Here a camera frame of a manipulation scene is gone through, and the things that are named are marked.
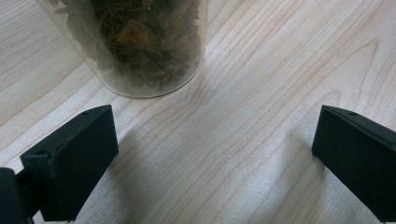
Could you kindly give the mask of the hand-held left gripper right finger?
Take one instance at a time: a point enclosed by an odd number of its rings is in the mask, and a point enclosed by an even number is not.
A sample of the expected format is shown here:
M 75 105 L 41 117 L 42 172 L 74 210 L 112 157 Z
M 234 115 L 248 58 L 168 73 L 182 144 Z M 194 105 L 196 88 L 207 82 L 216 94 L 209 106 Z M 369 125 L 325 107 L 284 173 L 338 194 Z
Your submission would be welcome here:
M 325 105 L 312 154 L 381 222 L 396 222 L 396 132 L 366 117 Z

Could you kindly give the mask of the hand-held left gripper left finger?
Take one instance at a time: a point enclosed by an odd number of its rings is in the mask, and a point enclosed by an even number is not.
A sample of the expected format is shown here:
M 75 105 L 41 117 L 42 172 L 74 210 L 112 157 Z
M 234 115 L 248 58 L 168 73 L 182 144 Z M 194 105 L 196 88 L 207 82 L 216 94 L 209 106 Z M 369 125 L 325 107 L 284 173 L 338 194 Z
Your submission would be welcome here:
M 84 111 L 21 155 L 28 212 L 71 221 L 119 153 L 112 107 Z

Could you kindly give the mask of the glass jar of brown spice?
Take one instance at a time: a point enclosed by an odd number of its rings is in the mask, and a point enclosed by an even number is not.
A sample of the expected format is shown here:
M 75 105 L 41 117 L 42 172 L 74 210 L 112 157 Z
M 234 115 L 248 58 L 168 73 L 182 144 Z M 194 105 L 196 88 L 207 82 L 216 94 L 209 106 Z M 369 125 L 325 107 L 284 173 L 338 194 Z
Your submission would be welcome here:
M 35 0 L 110 90 L 151 98 L 205 59 L 208 0 Z

